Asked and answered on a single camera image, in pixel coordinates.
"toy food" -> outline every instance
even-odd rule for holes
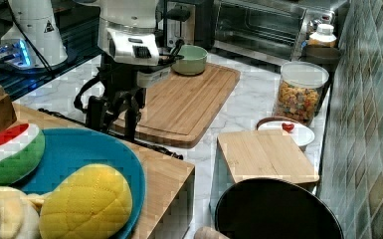
[[[282,129],[285,130],[286,132],[291,132],[294,127],[295,125],[293,123],[286,123],[286,122],[282,123]]]
[[[116,169],[89,164],[66,178],[45,200],[42,238],[108,238],[128,220],[132,196]]]
[[[45,136],[31,123],[0,132],[0,185],[9,185],[30,173],[45,150]]]
[[[26,195],[17,189],[0,186],[0,239],[39,238],[37,202],[40,200],[44,200],[44,196]]]

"toaster oven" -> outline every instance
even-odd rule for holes
[[[334,12],[273,0],[218,0],[214,47],[279,65],[298,59],[314,21],[333,24]]]

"watermelon slice toy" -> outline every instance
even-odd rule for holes
[[[0,132],[0,185],[29,174],[42,159],[45,136],[38,126],[24,123]]]

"white container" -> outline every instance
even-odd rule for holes
[[[308,44],[311,46],[321,46],[333,48],[337,38],[333,35],[334,27],[329,24],[320,24],[317,31],[309,36]]]
[[[309,125],[328,80],[328,72],[312,63],[289,62],[282,65],[281,75],[273,116]]]

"marble countertop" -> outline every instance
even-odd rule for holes
[[[184,160],[196,166],[194,217],[185,235],[187,239],[193,238],[194,232],[201,226],[214,227],[209,211],[209,201],[218,134],[227,131],[253,130],[260,119],[270,117],[280,83],[279,74],[255,66],[215,54],[209,54],[207,61],[236,69],[241,72],[241,78],[195,147],[185,149],[165,146],[171,151],[182,154]],[[85,121],[86,116],[74,108],[73,102],[83,84],[97,74],[96,67],[99,63],[100,56],[95,57],[20,98],[16,103],[31,109],[43,108],[74,120]],[[98,96],[102,93],[103,86],[95,85],[84,93],[83,103],[87,102],[89,96]],[[328,96],[324,100],[321,112],[310,125],[315,133],[315,140],[305,151],[305,155],[316,170],[319,170],[327,102]]]

